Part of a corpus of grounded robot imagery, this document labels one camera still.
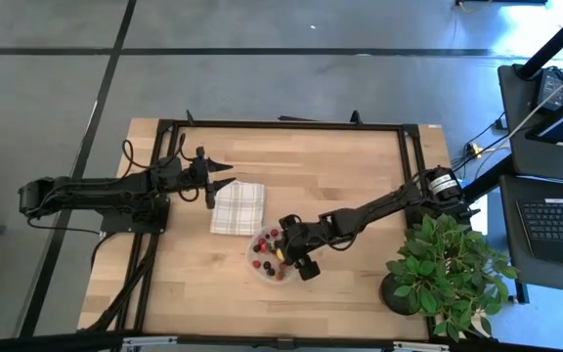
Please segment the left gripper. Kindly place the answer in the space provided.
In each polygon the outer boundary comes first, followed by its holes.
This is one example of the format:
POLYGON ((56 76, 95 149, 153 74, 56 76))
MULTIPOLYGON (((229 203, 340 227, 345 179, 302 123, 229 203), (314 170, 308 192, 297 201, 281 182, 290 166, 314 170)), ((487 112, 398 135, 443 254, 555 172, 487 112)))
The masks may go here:
POLYGON ((182 189, 179 191, 179 197, 185 202, 194 202, 197 200, 199 191, 204 190, 205 204, 208 209, 215 206, 214 192, 218 192, 224 187, 235 181, 235 178, 228 178, 217 181, 210 181, 210 172, 221 172, 230 170, 233 167, 229 164, 219 163, 205 157, 204 147, 197 147, 195 157, 191 159, 189 167, 181 176, 182 189))

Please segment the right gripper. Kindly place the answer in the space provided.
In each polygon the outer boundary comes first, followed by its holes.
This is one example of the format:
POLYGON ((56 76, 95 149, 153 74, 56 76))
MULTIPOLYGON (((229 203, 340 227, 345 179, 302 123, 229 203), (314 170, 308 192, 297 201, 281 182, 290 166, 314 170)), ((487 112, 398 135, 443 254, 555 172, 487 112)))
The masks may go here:
POLYGON ((277 240, 277 250, 282 251, 285 264, 294 267, 302 281, 314 279, 321 273, 320 267, 309 252, 315 249, 310 243, 313 230, 296 214, 290 214, 280 219, 281 238, 277 240))

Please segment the clear plastic container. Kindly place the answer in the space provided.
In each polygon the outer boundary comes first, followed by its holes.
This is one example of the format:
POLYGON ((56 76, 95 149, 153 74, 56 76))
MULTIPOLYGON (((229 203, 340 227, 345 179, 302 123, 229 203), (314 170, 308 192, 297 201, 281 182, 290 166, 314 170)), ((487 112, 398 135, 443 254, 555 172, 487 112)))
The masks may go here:
POLYGON ((282 263, 276 256, 277 247, 276 242, 282 236, 282 230, 279 227, 265 227, 260 230, 259 233, 253 235, 250 239, 249 245, 247 246, 246 253, 245 253, 245 260, 249 270, 255 275, 256 278, 260 279, 261 281, 271 284, 271 285, 282 285, 288 284, 299 280, 298 271, 294 267, 288 267, 282 263), (276 237, 272 237, 270 235, 271 231, 277 229, 279 234, 276 237), (255 252, 253 250, 253 246, 258 243, 259 239, 264 238, 266 242, 264 243, 268 247, 268 252, 255 252), (260 268, 254 268, 252 262, 254 260, 258 260, 261 262, 260 268), (275 272, 283 272, 283 280, 276 281, 275 276, 268 276, 267 271, 264 269, 263 264, 264 262, 269 261, 271 263, 271 268, 275 270, 275 272))

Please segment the white plaid towel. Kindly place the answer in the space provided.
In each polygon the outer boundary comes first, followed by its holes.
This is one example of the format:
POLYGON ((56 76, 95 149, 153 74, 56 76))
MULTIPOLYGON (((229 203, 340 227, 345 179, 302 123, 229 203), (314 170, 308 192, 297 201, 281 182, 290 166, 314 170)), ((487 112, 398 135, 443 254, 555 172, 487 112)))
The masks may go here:
POLYGON ((263 227, 266 187, 234 181, 215 196, 210 232, 216 235, 257 235, 263 227))

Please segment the potted green plant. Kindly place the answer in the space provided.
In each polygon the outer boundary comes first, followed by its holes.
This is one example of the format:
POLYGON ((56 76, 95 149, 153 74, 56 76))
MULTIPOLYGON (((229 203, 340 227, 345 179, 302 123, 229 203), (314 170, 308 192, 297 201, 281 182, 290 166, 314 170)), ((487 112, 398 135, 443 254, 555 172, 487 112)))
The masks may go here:
POLYGON ((386 263, 382 303, 409 316, 437 318, 434 335, 459 341, 464 333, 492 334, 489 317, 508 301, 506 279, 520 271, 484 236, 452 216, 424 216, 406 230, 399 259, 386 263))

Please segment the black standing desk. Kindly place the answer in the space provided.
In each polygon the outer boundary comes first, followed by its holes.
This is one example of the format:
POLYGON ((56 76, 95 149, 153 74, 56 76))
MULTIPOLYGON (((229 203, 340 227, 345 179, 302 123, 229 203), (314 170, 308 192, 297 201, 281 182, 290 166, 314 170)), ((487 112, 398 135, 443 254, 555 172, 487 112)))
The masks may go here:
POLYGON ((512 264, 522 284, 563 289, 563 264, 535 258, 528 247, 516 200, 563 196, 563 146, 529 140, 519 130, 509 139, 511 154, 464 188, 475 200, 500 189, 503 223, 512 264))

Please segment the black keyboard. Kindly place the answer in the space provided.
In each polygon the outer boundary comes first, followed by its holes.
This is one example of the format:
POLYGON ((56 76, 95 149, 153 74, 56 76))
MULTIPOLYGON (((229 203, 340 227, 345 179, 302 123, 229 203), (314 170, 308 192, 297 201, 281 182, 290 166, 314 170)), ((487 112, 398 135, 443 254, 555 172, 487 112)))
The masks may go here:
POLYGON ((516 205, 531 254, 563 264, 563 198, 518 199, 516 205))

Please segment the black power adapter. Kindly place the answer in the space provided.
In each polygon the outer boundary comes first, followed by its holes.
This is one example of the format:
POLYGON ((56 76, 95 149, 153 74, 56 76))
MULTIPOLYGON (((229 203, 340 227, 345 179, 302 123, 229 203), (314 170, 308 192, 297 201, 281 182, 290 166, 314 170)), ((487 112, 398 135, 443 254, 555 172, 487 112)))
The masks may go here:
POLYGON ((554 93, 563 85, 563 72, 559 67, 546 68, 540 75, 538 91, 535 96, 536 105, 541 106, 544 111, 556 111, 563 106, 563 88, 554 93))

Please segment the black support pole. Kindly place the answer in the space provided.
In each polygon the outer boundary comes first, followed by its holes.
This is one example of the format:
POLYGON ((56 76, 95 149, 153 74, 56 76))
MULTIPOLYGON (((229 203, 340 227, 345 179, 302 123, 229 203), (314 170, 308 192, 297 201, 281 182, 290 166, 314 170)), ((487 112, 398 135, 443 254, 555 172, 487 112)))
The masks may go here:
POLYGON ((536 75, 563 49, 563 26, 527 62, 516 69, 516 76, 526 80, 536 75))

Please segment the black table frame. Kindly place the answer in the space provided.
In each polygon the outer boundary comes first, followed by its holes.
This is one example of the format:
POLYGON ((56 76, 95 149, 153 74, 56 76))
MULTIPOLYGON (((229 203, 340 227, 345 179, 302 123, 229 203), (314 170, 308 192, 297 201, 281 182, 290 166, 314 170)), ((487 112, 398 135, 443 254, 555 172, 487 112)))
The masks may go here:
MULTIPOLYGON (((181 123, 185 152, 204 147, 229 165, 229 175, 266 188, 264 222, 274 226, 295 213, 356 207, 399 187, 418 167, 446 165, 439 126, 396 129, 349 123, 199 121, 181 123)), ((245 254, 245 237, 214 235, 202 201, 172 201, 160 236, 152 279, 135 289, 125 327, 128 352, 156 344, 350 345, 379 348, 395 340, 424 341, 422 316, 386 308, 378 287, 385 264, 404 240, 406 220, 396 213, 370 225, 348 250, 313 253, 320 274, 310 281, 267 281, 245 254)))

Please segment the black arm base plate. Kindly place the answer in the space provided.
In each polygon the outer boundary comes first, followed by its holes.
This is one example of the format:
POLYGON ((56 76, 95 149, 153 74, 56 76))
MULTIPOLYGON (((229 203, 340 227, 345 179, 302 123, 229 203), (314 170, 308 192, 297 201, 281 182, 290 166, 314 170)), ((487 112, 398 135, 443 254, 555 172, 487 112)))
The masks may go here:
POLYGON ((151 198, 138 208, 99 210, 103 216, 100 229, 107 233, 163 233, 170 204, 169 198, 151 198))

